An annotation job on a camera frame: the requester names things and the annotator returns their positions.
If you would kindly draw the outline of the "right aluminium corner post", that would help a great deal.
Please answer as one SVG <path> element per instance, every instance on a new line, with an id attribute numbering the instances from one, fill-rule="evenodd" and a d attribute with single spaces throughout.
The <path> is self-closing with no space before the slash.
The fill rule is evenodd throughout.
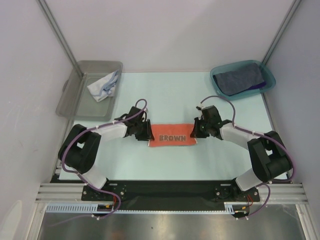
<path id="1" fill-rule="evenodd" d="M 273 40 L 271 41 L 271 44 L 268 48 L 268 50 L 266 51 L 263 59 L 262 59 L 262 63 L 264 65 L 267 65 L 268 62 L 270 61 L 277 45 L 279 44 L 280 40 L 282 39 L 285 31 L 287 30 L 287 28 L 289 27 L 292 19 L 294 18 L 296 12 L 298 11 L 300 5 L 302 4 L 303 0 L 293 0 L 292 4 L 290 5 L 283 21 L 281 22 Z"/>

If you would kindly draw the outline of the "light blue towel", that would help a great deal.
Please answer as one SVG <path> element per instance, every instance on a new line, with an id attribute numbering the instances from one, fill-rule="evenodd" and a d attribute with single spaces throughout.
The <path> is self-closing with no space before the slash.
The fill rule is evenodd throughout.
<path id="1" fill-rule="evenodd" d="M 88 85 L 87 89 L 93 99 L 99 103 L 108 97 L 114 96 L 119 78 L 119 70 L 116 70 Z"/>

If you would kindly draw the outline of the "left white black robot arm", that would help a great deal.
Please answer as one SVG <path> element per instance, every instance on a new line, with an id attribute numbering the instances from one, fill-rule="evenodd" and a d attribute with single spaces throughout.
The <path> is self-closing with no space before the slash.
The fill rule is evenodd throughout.
<path id="1" fill-rule="evenodd" d="M 129 113 L 116 118 L 112 123 L 87 128 L 81 124 L 72 127 L 58 152 L 63 167 L 93 186 L 92 194 L 99 200 L 110 195 L 109 183 L 95 164 L 101 141 L 111 141 L 134 136 L 137 141 L 151 141 L 154 136 L 147 112 L 132 106 Z"/>

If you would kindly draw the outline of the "left aluminium corner post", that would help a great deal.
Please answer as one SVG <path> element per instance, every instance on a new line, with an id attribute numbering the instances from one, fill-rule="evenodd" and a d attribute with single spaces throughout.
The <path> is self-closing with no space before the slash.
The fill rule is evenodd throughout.
<path id="1" fill-rule="evenodd" d="M 38 4 L 39 8 L 41 9 L 45 19 L 47 20 L 50 28 L 52 29 L 54 35 L 56 36 L 60 46 L 62 47 L 62 50 L 66 54 L 68 60 L 70 61 L 72 67 L 76 69 L 77 71 L 80 71 L 79 65 L 76 61 L 76 58 L 74 57 L 72 50 L 66 40 L 66 38 L 63 35 L 63 32 L 61 28 L 59 27 L 59 24 L 54 17 L 54 14 L 52 13 L 50 6 L 48 5 L 46 0 L 36 0 L 36 3 Z"/>

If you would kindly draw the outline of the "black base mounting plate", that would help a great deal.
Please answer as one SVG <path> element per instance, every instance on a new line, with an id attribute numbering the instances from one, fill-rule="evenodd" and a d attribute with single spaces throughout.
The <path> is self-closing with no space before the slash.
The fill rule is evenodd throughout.
<path id="1" fill-rule="evenodd" d="M 122 200 L 134 197 L 178 198 L 200 197 L 215 202 L 258 202 L 260 195 L 256 187 L 241 191 L 234 180 L 108 180 L 101 189 L 85 186 L 87 194 L 94 201 L 106 200 L 108 191 L 119 195 Z"/>

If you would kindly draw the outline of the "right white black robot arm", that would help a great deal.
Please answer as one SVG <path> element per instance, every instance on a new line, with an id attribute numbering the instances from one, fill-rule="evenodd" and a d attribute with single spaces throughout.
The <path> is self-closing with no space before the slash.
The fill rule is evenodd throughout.
<path id="1" fill-rule="evenodd" d="M 248 196 L 248 190 L 273 181 L 294 168 L 277 132 L 258 133 L 237 126 L 231 120 L 222 120 L 214 105 L 196 109 L 200 116 L 194 119 L 191 138 L 214 137 L 236 144 L 249 153 L 251 168 L 232 181 L 230 195 L 234 200 L 242 201 Z"/>

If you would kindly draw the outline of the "purple microfiber towel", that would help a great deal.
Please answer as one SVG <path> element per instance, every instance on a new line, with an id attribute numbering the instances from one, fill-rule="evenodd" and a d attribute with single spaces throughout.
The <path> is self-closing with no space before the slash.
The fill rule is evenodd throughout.
<path id="1" fill-rule="evenodd" d="M 257 84 L 257 85 L 253 85 L 251 86 L 250 88 L 248 88 L 247 90 L 250 91 L 250 90 L 256 90 L 256 89 L 261 89 L 263 88 L 267 83 L 265 81 Z"/>

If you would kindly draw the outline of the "teal transparent plastic tray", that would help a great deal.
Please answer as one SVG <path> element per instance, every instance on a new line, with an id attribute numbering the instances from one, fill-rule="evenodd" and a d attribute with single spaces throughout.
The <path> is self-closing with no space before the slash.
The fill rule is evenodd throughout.
<path id="1" fill-rule="evenodd" d="M 257 60 L 217 66 L 209 76 L 216 93 L 230 101 L 262 94 L 276 86 L 272 72 Z"/>

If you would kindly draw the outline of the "aluminium corner post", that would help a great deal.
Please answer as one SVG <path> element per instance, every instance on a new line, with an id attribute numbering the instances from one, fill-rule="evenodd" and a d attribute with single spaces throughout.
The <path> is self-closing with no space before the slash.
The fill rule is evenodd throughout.
<path id="1" fill-rule="evenodd" d="M 279 44 L 280 40 L 282 39 L 285 31 L 287 30 L 287 28 L 289 27 L 292 19 L 294 18 L 296 12 L 298 11 L 300 5 L 302 4 L 303 0 L 293 0 L 292 4 L 290 5 L 283 21 L 281 22 L 273 40 L 271 41 L 271 44 L 268 48 L 268 50 L 266 51 L 263 59 L 262 59 L 262 63 L 264 65 L 267 65 L 268 62 L 270 61 L 277 45 Z"/>
<path id="2" fill-rule="evenodd" d="M 77 71 L 80 71 L 79 65 L 76 61 L 76 58 L 74 57 L 72 50 L 66 40 L 66 38 L 63 35 L 63 32 L 61 28 L 59 27 L 59 24 L 54 17 L 54 14 L 52 13 L 50 6 L 48 5 L 46 0 L 36 0 L 36 3 L 38 4 L 39 8 L 41 9 L 45 19 L 47 20 L 50 28 L 52 29 L 54 35 L 56 36 L 60 46 L 62 47 L 62 50 L 66 54 L 68 60 L 70 61 L 72 67 L 76 69 Z"/>

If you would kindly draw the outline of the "dark blue-grey towel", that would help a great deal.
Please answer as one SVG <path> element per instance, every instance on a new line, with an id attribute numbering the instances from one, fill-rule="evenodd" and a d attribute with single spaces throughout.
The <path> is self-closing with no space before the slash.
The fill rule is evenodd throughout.
<path id="1" fill-rule="evenodd" d="M 227 71 L 213 75 L 213 79 L 226 96 L 233 96 L 247 91 L 251 86 L 265 82 L 260 67 L 250 63 L 234 71 Z"/>

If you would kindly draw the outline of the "orange towel with teal trim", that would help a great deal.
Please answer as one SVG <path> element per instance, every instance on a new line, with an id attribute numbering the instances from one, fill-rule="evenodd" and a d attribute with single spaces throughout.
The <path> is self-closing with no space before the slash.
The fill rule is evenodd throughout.
<path id="1" fill-rule="evenodd" d="M 194 125 L 191 123 L 180 124 L 152 124 L 151 130 L 154 140 L 148 142 L 148 146 L 171 147 L 171 146 L 193 146 L 197 140 L 191 137 Z"/>

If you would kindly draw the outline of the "grey plastic bin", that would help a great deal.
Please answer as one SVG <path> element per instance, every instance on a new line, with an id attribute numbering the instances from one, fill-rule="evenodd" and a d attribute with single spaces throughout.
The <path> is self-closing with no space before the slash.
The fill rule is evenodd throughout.
<path id="1" fill-rule="evenodd" d="M 114 92 L 114 96 L 96 102 L 88 86 L 115 71 L 121 76 L 123 63 L 111 60 L 81 60 L 77 64 L 83 75 L 80 76 L 76 69 L 72 70 L 64 84 L 56 114 L 69 120 L 109 121 L 117 99 L 117 91 Z"/>

